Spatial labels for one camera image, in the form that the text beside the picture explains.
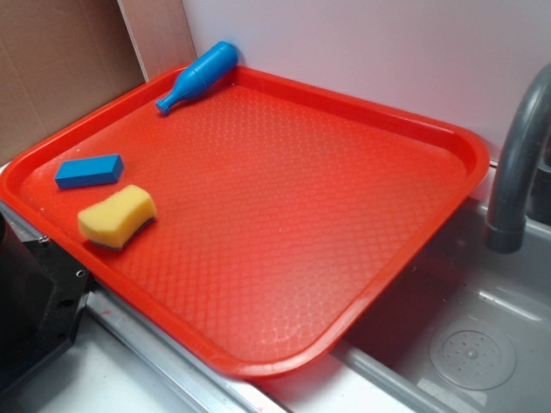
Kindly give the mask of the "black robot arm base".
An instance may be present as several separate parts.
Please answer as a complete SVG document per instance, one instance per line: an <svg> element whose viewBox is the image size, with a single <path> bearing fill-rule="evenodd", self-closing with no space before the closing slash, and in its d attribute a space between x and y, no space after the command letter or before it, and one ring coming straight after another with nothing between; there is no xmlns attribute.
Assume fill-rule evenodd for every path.
<svg viewBox="0 0 551 413"><path fill-rule="evenodd" d="M1 393L75 342L90 272L53 240L22 241L1 218Z"/></svg>

